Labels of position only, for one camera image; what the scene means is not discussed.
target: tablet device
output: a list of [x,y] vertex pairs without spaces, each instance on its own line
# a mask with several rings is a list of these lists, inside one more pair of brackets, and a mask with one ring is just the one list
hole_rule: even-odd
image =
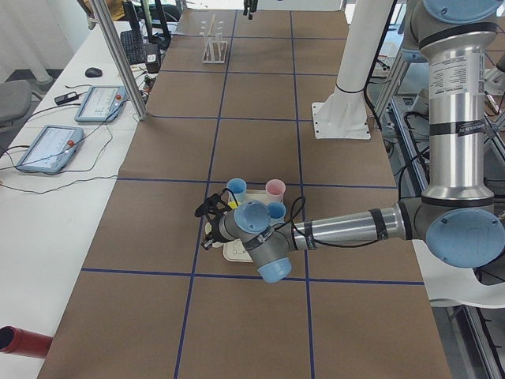
[[114,120],[127,97],[121,85],[92,86],[77,110],[77,122],[105,122]]
[[82,144],[83,136],[78,126],[46,125],[17,163],[17,169],[57,174]]

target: computer mouse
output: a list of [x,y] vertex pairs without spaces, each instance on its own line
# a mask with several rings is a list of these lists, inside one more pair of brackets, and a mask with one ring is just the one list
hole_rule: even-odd
[[86,75],[86,77],[101,77],[102,74],[102,70],[97,69],[96,67],[90,67],[84,72],[84,75]]

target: black keyboard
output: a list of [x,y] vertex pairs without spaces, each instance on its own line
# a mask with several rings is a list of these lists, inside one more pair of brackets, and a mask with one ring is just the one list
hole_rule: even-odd
[[144,63],[144,39],[138,30],[121,32],[121,45],[130,65]]

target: label on robot arm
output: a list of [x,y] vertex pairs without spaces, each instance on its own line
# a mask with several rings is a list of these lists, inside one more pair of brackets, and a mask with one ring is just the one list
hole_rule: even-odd
[[484,55],[469,53],[429,66],[429,99],[468,93],[484,95]]

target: gray chair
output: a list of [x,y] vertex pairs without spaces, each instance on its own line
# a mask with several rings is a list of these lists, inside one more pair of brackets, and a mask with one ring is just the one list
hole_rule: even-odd
[[27,81],[7,81],[0,84],[0,133],[13,128],[13,122],[23,118],[32,105],[32,87]]

